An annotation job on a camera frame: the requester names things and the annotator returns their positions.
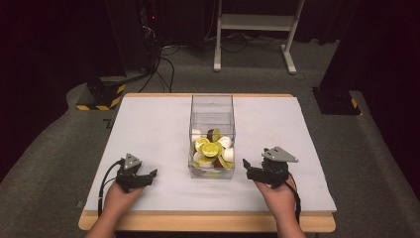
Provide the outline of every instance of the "metal stand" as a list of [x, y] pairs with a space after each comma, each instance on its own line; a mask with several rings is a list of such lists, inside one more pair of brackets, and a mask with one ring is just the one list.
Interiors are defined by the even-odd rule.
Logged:
[[279, 31], [289, 32], [286, 45], [281, 45], [281, 52], [287, 64], [290, 74], [296, 73], [293, 59], [290, 55], [290, 47], [299, 23], [305, 0], [299, 0], [296, 12], [293, 16], [267, 16], [267, 15], [241, 15], [222, 14], [222, 0], [219, 0], [217, 18], [216, 49], [214, 55], [214, 71], [222, 69], [221, 35], [222, 29], [231, 30], [258, 30], [258, 31]]

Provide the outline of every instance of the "clear plastic container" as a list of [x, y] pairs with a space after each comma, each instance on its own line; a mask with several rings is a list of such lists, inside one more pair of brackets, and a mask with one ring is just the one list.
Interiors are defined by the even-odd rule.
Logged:
[[193, 94], [188, 167], [193, 179], [231, 179], [235, 116], [231, 94]]

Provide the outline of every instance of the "table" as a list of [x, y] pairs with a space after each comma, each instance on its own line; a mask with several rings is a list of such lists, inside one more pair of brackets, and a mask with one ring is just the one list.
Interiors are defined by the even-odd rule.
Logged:
[[[266, 206], [263, 203], [263, 198], [255, 186], [251, 181], [246, 179], [245, 169], [241, 168], [238, 158], [236, 158], [237, 166], [232, 180], [203, 180], [189, 177], [186, 155], [188, 154], [189, 147], [189, 120], [187, 119], [189, 118], [188, 110], [190, 107], [190, 99], [191, 94], [189, 93], [129, 93], [123, 98], [98, 172], [92, 184], [91, 191], [89, 192], [86, 205], [80, 216], [79, 227], [81, 229], [90, 229], [97, 219], [97, 206], [95, 202], [97, 202], [97, 191], [99, 190], [98, 183], [102, 181], [105, 171], [116, 160], [119, 160], [118, 156], [123, 157], [122, 153], [131, 153], [133, 155], [142, 154], [140, 159], [144, 161], [144, 165], [139, 170], [139, 174], [148, 173], [156, 167], [158, 167], [158, 173], [154, 180], [154, 184], [145, 189], [140, 201], [122, 218], [120, 224], [117, 226], [118, 230], [213, 232], [276, 231], [274, 219], [269, 211], [267, 211]], [[268, 103], [266, 106], [263, 106], [261, 105], [261, 102], [263, 101], [273, 103]], [[276, 103], [279, 101], [283, 101], [283, 103], [280, 103], [282, 106]], [[166, 105], [166, 108], [158, 106], [160, 103]], [[309, 160], [305, 161], [306, 157], [313, 157], [313, 162], [319, 164], [296, 98], [287, 94], [234, 94], [234, 111], [237, 128], [235, 144], [237, 151], [236, 157], [242, 157], [241, 151], [247, 151], [249, 150], [248, 148], [254, 150], [253, 146], [241, 146], [248, 141], [241, 139], [244, 138], [245, 135], [243, 129], [244, 123], [247, 124], [247, 120], [241, 118], [244, 118], [244, 113], [249, 114], [248, 109], [250, 109], [249, 107], [253, 103], [256, 103], [259, 108], [253, 109], [253, 111], [256, 111], [256, 115], [249, 115], [249, 118], [251, 119], [261, 116], [260, 113], [257, 112], [258, 110], [265, 110], [265, 107], [270, 108], [270, 111], [272, 110], [271, 112], [267, 112], [267, 116], [269, 117], [270, 114], [275, 113], [275, 108], [283, 108], [283, 112], [286, 112], [285, 108], [287, 105], [294, 105], [294, 112], [283, 113], [284, 115], [282, 117], [284, 119], [279, 118], [278, 120], [289, 121], [290, 118], [295, 118], [295, 120], [289, 121], [289, 123], [300, 125], [303, 123], [303, 128], [295, 128], [296, 133], [294, 134], [296, 135], [289, 135], [290, 133], [283, 135], [283, 137], [287, 137], [287, 135], [292, 137], [296, 136], [301, 140], [286, 140], [281, 142], [281, 145], [279, 146], [283, 149], [290, 150], [289, 152], [292, 152], [296, 158], [300, 159], [299, 166], [289, 166], [290, 170], [295, 175], [299, 189], [298, 191], [302, 198], [300, 225], [305, 232], [319, 233], [334, 231], [336, 224], [332, 212], [336, 210], [336, 207], [329, 194], [322, 169], [319, 166], [321, 170], [317, 171], [317, 165], [313, 166], [309, 163]], [[173, 128], [173, 125], [171, 125], [170, 122], [167, 122], [167, 124], [161, 123], [161, 121], [167, 120], [167, 118], [165, 118], [167, 116], [166, 114], [170, 115], [170, 119], [173, 123], [182, 124], [179, 128], [173, 129], [176, 130], [175, 132], [170, 132], [172, 130], [171, 128]], [[170, 148], [171, 151], [178, 150], [179, 148], [179, 152], [176, 152], [177, 155], [182, 154], [180, 151], [185, 150], [185, 157], [176, 158], [175, 163], [170, 159], [167, 159], [166, 162], [169, 163], [169, 168], [166, 167], [161, 160], [152, 160], [153, 156], [151, 153], [164, 153], [164, 150], [159, 150], [158, 152], [151, 152], [150, 149], [148, 150], [150, 145], [148, 145], [149, 140], [146, 139], [153, 138], [153, 135], [150, 135], [150, 131], [148, 130], [155, 131], [159, 128], [162, 128], [165, 132], [165, 134], [157, 132], [160, 136], [165, 135], [166, 138], [171, 138], [175, 135], [176, 138], [185, 138], [186, 141], [179, 139], [179, 144], [175, 143], [174, 147]], [[269, 132], [265, 133], [264, 137], [270, 138]], [[156, 146], [161, 148], [159, 146], [159, 141], [153, 141]], [[299, 145], [301, 141], [303, 143], [308, 143], [307, 145], [309, 146], [305, 146], [308, 147], [308, 150], [300, 149], [298, 150], [299, 152], [294, 151], [292, 147], [290, 147], [292, 141], [295, 141], [294, 144], [299, 147], [301, 147], [301, 145]], [[250, 156], [247, 160], [254, 164], [254, 166], [258, 166], [257, 161], [262, 159], [261, 152], [263, 150], [262, 145], [260, 145], [259, 142], [256, 143], [255, 146], [260, 149], [256, 151], [255, 155], [260, 154], [260, 157], [249, 155], [252, 152], [247, 151], [247, 155]], [[164, 154], [158, 155], [157, 157], [168, 158]], [[311, 172], [306, 173], [305, 167], [310, 167]], [[308, 180], [308, 178], [306, 178], [308, 176], [312, 177], [312, 180], [303, 182], [304, 180]], [[313, 181], [319, 182], [319, 184], [311, 184]], [[192, 189], [187, 192], [188, 194], [185, 193], [184, 185], [186, 183], [187, 186]], [[199, 199], [200, 202], [208, 202], [209, 197], [200, 197], [200, 194], [214, 192], [211, 187], [214, 186], [214, 184], [218, 185], [217, 191], [220, 191], [225, 195], [225, 197], [223, 197], [224, 199], [238, 199], [238, 197], [240, 197], [241, 202], [234, 202], [235, 204], [230, 203], [229, 206], [219, 203], [206, 203], [210, 205], [205, 207], [197, 206], [196, 204], [191, 204], [192, 202], [189, 202], [191, 199]], [[227, 191], [226, 187], [235, 188], [230, 189], [235, 194], [235, 196], [232, 196], [233, 198], [231, 198], [229, 194], [230, 191]], [[313, 192], [313, 190], [317, 189], [317, 192], [310, 195], [307, 194], [307, 192]], [[171, 199], [166, 199], [167, 193], [162, 194], [162, 190], [169, 190]]]
[[279, 31], [288, 32], [287, 42], [281, 45], [281, 52], [287, 64], [290, 74], [296, 74], [296, 67], [290, 55], [290, 47], [293, 42], [294, 34], [300, 19], [305, 0], [298, 0], [297, 8], [293, 16], [270, 16], [270, 15], [242, 15], [242, 14], [223, 14], [222, 0], [219, 0], [216, 48], [214, 54], [214, 70], [220, 71], [222, 68], [221, 57], [221, 37], [222, 29], [233, 30], [257, 30], [257, 31]]

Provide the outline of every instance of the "white shelf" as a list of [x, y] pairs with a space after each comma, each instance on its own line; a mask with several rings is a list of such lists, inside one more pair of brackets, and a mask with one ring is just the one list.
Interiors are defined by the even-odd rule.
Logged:
[[290, 31], [293, 16], [223, 14], [221, 29]]

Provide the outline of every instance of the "dark background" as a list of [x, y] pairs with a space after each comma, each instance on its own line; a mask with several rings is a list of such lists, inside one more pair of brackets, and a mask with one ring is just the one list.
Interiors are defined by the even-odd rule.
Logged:
[[[384, 141], [419, 197], [419, 7], [409, 0], [367, 0], [357, 8], [358, 2], [307, 0], [295, 41], [341, 40], [325, 85], [363, 93]], [[193, 45], [200, 51], [210, 26], [209, 36], [214, 36], [213, 1], [156, 3], [166, 41]], [[75, 48], [91, 59], [98, 76], [121, 73], [122, 63], [104, 1], [0, 4], [0, 73], [6, 92], [0, 104], [3, 179], [32, 141], [66, 111], [66, 93], [86, 81], [75, 60]], [[291, 0], [281, 4], [225, 1], [224, 9], [285, 14], [294, 4]]]

